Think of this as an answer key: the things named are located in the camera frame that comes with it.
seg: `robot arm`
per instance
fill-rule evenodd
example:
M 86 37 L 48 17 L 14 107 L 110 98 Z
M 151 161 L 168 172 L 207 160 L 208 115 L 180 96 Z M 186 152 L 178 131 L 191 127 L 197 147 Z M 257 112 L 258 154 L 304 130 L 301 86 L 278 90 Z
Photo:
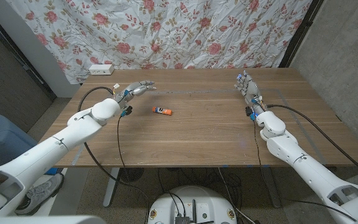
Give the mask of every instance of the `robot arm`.
M 74 114 L 67 127 L 16 159 L 0 166 L 0 217 L 13 212 L 32 184 L 74 147 L 95 136 L 115 116 L 131 111 L 127 102 L 147 90 L 154 90 L 151 81 L 130 84 L 115 100 L 107 98 L 92 108 Z
M 257 85 L 246 71 L 244 75 L 239 75 L 237 80 L 238 85 L 235 87 L 252 108 L 251 115 L 254 117 L 251 116 L 251 119 L 256 120 L 258 126 L 263 127 L 260 136 L 267 142 L 269 152 L 293 167 L 325 205 L 353 218 L 352 220 L 329 209 L 337 223 L 358 221 L 358 185 L 340 179 L 302 150 L 296 138 L 286 130 L 285 123 L 273 112 L 267 111 Z

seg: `white power strip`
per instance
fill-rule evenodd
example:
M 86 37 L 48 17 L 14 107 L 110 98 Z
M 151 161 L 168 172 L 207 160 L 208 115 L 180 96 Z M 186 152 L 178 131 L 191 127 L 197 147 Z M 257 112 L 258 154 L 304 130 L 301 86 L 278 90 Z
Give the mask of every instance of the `white power strip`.
M 92 65 L 89 68 L 91 75 L 111 75 L 114 71 L 113 65 Z

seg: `sneaker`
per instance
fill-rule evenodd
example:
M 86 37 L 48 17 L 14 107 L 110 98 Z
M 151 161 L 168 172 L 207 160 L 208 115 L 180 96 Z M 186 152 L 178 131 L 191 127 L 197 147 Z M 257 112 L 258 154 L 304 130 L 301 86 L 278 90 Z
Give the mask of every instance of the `sneaker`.
M 54 197 L 63 185 L 63 174 L 55 174 L 45 183 L 30 189 L 22 203 L 16 208 L 18 215 L 33 215 L 41 207 L 41 204 L 50 197 Z

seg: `orange cap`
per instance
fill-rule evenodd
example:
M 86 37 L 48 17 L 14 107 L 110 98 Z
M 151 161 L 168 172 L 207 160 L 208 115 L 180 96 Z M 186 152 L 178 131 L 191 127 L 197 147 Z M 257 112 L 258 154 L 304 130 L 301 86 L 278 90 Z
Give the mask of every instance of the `orange cap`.
M 166 109 L 166 110 L 165 110 L 165 114 L 166 114 L 166 115 L 172 115 L 172 110 Z

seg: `gray wall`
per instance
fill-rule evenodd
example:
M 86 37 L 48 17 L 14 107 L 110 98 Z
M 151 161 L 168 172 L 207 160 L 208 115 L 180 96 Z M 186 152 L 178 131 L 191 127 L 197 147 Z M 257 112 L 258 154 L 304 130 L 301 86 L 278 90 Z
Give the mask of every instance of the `gray wall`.
M 358 1 L 325 0 L 290 66 L 358 137 Z
M 0 1 L 0 24 L 58 97 L 74 95 L 80 85 L 68 82 L 53 55 L 6 1 Z

